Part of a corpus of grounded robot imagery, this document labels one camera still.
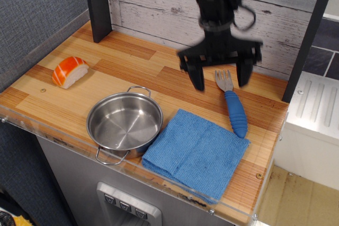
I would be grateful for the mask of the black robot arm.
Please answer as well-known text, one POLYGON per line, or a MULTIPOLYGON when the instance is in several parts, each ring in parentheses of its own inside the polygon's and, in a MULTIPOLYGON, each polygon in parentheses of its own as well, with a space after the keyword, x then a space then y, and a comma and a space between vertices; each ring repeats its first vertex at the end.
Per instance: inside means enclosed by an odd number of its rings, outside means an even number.
POLYGON ((262 41, 239 39, 231 34, 235 24, 234 11, 242 0, 196 0, 200 9, 199 24, 204 39, 197 45, 178 52, 180 68, 189 74, 199 91, 204 90, 203 68, 222 64, 235 64, 238 85, 247 85, 253 66, 262 60, 262 41))

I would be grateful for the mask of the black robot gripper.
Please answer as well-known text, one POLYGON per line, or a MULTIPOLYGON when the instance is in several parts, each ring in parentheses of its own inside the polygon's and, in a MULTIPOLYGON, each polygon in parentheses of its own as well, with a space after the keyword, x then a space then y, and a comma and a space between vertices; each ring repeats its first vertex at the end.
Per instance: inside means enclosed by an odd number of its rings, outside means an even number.
POLYGON ((204 91, 203 66, 236 64, 238 86, 248 84, 253 65, 261 61, 259 39, 237 38, 231 29, 206 31, 204 39, 196 45, 179 51, 181 69, 188 71, 194 88, 204 91))

